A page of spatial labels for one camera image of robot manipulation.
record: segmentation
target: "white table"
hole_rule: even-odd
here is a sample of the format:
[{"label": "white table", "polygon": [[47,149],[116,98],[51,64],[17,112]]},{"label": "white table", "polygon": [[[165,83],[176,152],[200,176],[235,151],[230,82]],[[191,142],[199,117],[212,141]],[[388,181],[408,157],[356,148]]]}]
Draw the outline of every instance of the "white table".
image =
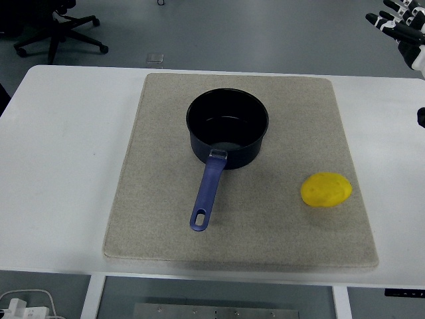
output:
[{"label": "white table", "polygon": [[324,284],[342,296],[340,305],[346,286],[425,288],[425,129],[416,123],[425,82],[419,79],[320,76],[334,86],[380,259],[376,270],[212,272],[106,261],[106,224],[150,72],[241,74],[30,69],[0,118],[0,269],[91,274],[94,299],[108,275]]}]

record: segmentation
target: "saucepan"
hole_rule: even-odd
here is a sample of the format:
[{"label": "saucepan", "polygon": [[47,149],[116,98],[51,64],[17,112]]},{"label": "saucepan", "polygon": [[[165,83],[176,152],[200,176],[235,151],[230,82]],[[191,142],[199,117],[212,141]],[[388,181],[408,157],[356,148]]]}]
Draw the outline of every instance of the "saucepan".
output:
[{"label": "saucepan", "polygon": [[235,88],[217,88],[193,100],[186,114],[191,147],[205,163],[190,226],[208,226],[221,173],[248,165],[258,155],[268,113],[255,96]]}]

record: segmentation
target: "yellow object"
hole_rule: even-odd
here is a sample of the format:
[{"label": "yellow object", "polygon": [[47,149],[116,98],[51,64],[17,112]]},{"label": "yellow object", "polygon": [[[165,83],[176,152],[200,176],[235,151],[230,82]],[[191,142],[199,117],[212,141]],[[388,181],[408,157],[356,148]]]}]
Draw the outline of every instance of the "yellow object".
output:
[{"label": "yellow object", "polygon": [[341,174],[321,172],[306,179],[301,186],[301,197],[312,207],[333,207],[350,197],[353,188]]}]

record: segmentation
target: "robotic arm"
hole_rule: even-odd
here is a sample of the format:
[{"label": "robotic arm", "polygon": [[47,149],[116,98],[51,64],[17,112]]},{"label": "robotic arm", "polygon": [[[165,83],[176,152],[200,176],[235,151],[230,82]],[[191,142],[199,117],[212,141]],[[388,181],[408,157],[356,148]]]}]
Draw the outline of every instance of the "robotic arm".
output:
[{"label": "robotic arm", "polygon": [[[397,15],[385,11],[380,11],[379,16],[368,13],[367,21],[395,39],[405,63],[425,77],[425,7],[417,0],[402,0],[403,5],[384,0],[384,4]],[[425,108],[418,111],[418,123],[425,128]]]}]

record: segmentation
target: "blue handle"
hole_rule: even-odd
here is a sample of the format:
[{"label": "blue handle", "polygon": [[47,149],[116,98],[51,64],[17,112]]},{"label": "blue handle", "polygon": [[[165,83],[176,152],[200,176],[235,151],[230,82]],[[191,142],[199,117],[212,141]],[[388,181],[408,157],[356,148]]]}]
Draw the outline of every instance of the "blue handle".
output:
[{"label": "blue handle", "polygon": [[[204,176],[202,177],[201,186],[199,186],[198,196],[193,207],[190,222],[191,228],[194,231],[204,231],[208,226],[218,182],[227,163],[226,158],[227,153],[225,151],[212,150],[205,163]],[[196,224],[199,215],[204,215],[202,225]]]}]

